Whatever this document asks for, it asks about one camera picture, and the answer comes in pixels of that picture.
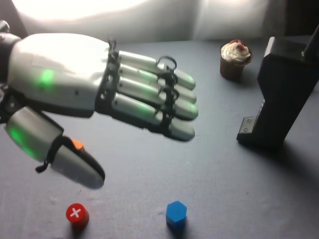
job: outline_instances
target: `white robotic hand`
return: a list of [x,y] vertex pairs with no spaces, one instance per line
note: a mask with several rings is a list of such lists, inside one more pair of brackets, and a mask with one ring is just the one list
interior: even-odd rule
[[[174,67],[162,63],[163,58]],[[88,187],[103,185],[103,169],[89,154],[83,156],[62,136],[63,128],[41,111],[85,118],[96,111],[176,140],[194,137],[187,121],[198,115],[195,82],[176,69],[170,57],[157,61],[117,52],[115,43],[84,35],[36,34],[14,43],[5,75],[8,90],[0,118],[9,135],[23,148],[15,135],[23,131],[32,151],[41,151],[38,146],[45,144],[35,157],[44,161],[44,168],[51,163]]]

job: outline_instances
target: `chocolate cupcake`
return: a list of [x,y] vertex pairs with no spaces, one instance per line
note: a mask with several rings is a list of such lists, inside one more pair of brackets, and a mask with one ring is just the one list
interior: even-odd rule
[[222,45],[220,55],[220,74],[230,81],[239,81],[244,67],[253,58],[251,50],[241,40]]

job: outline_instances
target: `white frosting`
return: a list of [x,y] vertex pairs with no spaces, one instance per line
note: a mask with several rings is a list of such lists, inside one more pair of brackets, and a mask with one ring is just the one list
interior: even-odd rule
[[244,46],[245,50],[241,51],[237,48],[239,43],[227,43],[221,48],[221,56],[228,62],[242,63],[250,57],[250,53],[247,46]]

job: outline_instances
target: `gray tablecloth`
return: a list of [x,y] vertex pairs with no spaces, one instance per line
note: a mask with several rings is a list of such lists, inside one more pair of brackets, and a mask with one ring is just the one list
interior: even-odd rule
[[[262,102],[256,81],[266,41],[248,41],[254,59],[243,83],[219,74],[222,42],[120,45],[159,58],[171,55],[197,82],[196,137],[180,143],[94,114],[52,115],[85,144],[107,177],[89,190],[24,155],[0,129],[1,239],[170,239],[168,203],[188,208],[185,239],[317,239],[319,237],[319,94],[311,94],[277,155],[238,144],[243,117]],[[72,232],[65,211],[82,203],[90,222]]]

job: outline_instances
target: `red bottle cap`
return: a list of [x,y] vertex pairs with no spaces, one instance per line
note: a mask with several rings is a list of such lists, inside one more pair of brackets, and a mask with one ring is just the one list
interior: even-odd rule
[[76,227],[84,227],[89,222],[89,213],[82,204],[74,203],[66,210],[66,218]]

